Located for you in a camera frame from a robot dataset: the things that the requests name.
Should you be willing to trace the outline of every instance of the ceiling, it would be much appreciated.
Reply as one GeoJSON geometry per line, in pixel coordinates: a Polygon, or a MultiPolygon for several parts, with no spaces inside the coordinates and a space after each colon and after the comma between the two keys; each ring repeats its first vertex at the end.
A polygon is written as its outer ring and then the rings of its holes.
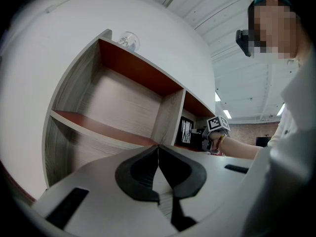
{"type": "Polygon", "coordinates": [[[292,65],[268,65],[244,55],[236,30],[247,29],[252,0],[155,0],[194,28],[209,46],[215,75],[216,114],[229,110],[230,123],[279,121],[281,91],[298,70],[292,65]]]}

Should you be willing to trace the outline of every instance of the white surface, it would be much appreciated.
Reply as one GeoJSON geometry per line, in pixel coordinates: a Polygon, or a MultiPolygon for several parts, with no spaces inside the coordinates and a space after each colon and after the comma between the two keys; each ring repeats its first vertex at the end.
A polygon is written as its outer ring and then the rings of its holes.
{"type": "Polygon", "coordinates": [[[88,190],[64,227],[74,237],[168,237],[177,233],[156,202],[132,199],[117,184],[115,172],[126,159],[150,146],[99,159],[67,176],[49,189],[32,208],[47,217],[75,187],[88,190]]]}
{"type": "Polygon", "coordinates": [[[59,5],[63,1],[32,3],[17,17],[1,52],[0,158],[34,198],[46,189],[41,139],[53,92],[75,56],[107,28],[114,40],[124,31],[134,32],[140,55],[215,109],[207,45],[162,5],[152,0],[69,0],[59,5]],[[57,8],[46,13],[52,5],[57,8]]]}

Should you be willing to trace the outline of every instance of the wristband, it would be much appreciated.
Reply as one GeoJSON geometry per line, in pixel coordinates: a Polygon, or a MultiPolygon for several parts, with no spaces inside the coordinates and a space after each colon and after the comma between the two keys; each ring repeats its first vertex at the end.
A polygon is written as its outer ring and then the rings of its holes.
{"type": "Polygon", "coordinates": [[[225,134],[223,134],[221,137],[219,137],[217,145],[216,145],[216,150],[219,150],[219,147],[223,143],[224,139],[225,139],[225,134]]]}

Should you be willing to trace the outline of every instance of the black rectangle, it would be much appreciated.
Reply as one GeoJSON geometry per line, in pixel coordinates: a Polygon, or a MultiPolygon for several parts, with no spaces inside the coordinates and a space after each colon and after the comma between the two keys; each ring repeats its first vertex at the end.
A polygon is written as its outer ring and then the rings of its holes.
{"type": "Polygon", "coordinates": [[[73,189],[55,210],[49,214],[46,220],[54,226],[63,229],[88,193],[89,191],[84,189],[73,189]]]}
{"type": "Polygon", "coordinates": [[[257,137],[256,146],[258,147],[266,147],[268,142],[271,140],[271,137],[257,137]]]}
{"type": "Polygon", "coordinates": [[[247,174],[247,172],[249,170],[249,168],[239,167],[239,166],[231,165],[231,164],[226,165],[225,168],[232,170],[232,171],[239,172],[239,173],[243,173],[243,174],[247,174]]]}
{"type": "Polygon", "coordinates": [[[181,117],[176,139],[177,145],[190,148],[192,147],[191,130],[193,125],[194,122],[192,120],[181,117]]]}

